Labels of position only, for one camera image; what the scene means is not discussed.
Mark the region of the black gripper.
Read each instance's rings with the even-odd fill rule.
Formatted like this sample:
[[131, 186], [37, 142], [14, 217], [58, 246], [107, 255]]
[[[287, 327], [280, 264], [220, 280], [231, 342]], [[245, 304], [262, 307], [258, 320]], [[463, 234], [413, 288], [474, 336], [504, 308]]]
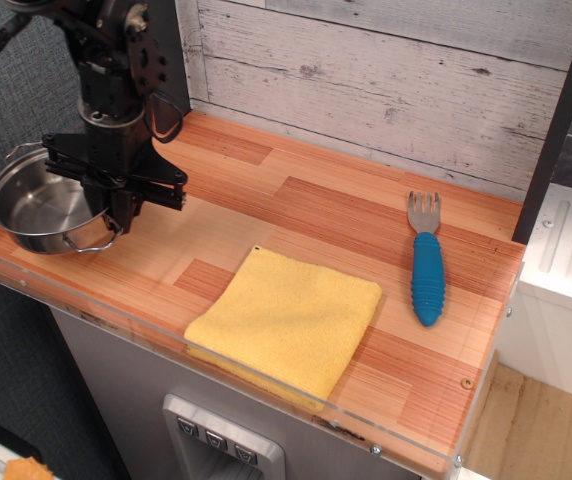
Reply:
[[84, 118], [81, 133], [47, 133], [47, 171], [79, 182], [92, 217], [108, 215], [123, 234], [145, 202], [180, 210], [187, 174], [153, 146], [145, 115], [127, 122]]

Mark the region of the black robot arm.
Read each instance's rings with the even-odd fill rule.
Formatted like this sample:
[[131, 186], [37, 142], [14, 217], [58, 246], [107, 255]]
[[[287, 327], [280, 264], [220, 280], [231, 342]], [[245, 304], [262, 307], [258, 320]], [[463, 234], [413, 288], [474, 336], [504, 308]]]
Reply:
[[145, 1], [7, 1], [26, 17], [43, 16], [65, 34], [80, 80], [79, 134], [49, 133], [49, 172], [78, 181], [128, 233], [145, 202], [179, 210], [188, 177], [154, 148], [183, 127], [177, 103], [161, 91], [167, 57]]

